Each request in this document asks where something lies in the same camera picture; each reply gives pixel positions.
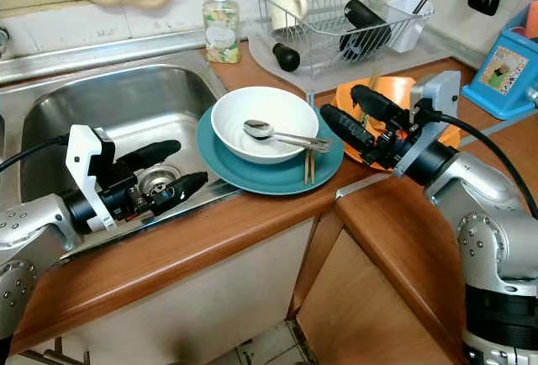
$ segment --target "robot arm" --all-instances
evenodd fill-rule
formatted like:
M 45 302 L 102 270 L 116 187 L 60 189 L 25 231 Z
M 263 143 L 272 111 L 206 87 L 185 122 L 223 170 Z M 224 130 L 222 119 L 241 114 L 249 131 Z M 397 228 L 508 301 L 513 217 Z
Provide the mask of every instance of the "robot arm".
M 466 284 L 463 341 L 471 365 L 538 364 L 538 221 L 525 212 L 503 173 L 442 145 L 437 137 L 446 125 L 421 113 L 454 114 L 459 80 L 459 72 L 443 72 L 419 84 L 410 110 L 354 87 L 354 103 L 386 124 L 376 139 L 333 106 L 325 105 L 321 115 L 364 162 L 394 168 L 395 175 L 424 187 L 451 224 Z
M 103 130 L 71 127 L 66 166 L 79 188 L 0 212 L 0 363 L 8 356 L 11 337 L 40 276 L 79 246 L 84 234 L 113 230 L 116 221 L 148 210 L 161 214 L 208 181 L 206 172 L 197 172 L 159 193 L 138 189 L 135 171 L 164 161 L 180 148 L 178 141 L 165 140 L 113 161 L 115 145 Z

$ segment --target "drain strainer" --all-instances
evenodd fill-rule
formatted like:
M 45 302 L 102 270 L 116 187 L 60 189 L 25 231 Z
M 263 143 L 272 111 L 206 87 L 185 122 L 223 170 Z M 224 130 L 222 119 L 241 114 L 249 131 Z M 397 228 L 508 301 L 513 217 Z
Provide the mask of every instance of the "drain strainer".
M 155 165 L 145 169 L 139 176 L 139 189 L 144 194 L 160 193 L 166 185 L 181 176 L 181 173 L 172 166 Z

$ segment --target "soap dispenser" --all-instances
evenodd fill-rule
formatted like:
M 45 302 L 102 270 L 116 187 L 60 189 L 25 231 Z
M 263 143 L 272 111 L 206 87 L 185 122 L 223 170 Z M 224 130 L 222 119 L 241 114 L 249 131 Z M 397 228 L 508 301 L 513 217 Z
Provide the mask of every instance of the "soap dispenser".
M 203 3 L 203 26 L 207 58 L 211 62 L 235 64 L 239 53 L 239 4 L 230 0 Z

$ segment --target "dish rack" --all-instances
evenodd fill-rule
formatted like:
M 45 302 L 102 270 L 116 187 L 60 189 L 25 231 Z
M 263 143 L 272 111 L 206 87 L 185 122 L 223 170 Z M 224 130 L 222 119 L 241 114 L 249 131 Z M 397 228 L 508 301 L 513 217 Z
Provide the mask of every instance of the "dish rack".
M 388 20 L 387 1 L 390 0 L 360 0 L 385 23 L 357 29 L 344 15 L 349 1 L 307 0 L 308 12 L 300 18 L 272 0 L 258 0 L 261 30 L 264 35 L 300 54 L 300 74 L 304 75 L 308 70 L 311 77 L 317 77 L 337 62 L 353 64 L 375 59 L 381 50 L 398 40 L 410 22 L 425 17 L 396 12 L 391 13 Z M 272 29 L 272 8 L 279 8 L 286 14 L 285 28 Z

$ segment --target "white mug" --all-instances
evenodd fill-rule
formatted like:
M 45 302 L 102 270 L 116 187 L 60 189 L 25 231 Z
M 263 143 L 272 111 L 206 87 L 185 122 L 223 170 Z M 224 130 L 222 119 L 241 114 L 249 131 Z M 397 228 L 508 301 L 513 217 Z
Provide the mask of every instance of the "white mug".
M 271 0 L 278 6 L 271 5 L 271 22 L 272 29 L 285 29 L 286 27 L 293 27 L 297 25 L 296 19 L 293 15 L 297 16 L 299 19 L 302 19 L 306 16 L 306 13 L 309 10 L 307 0 Z

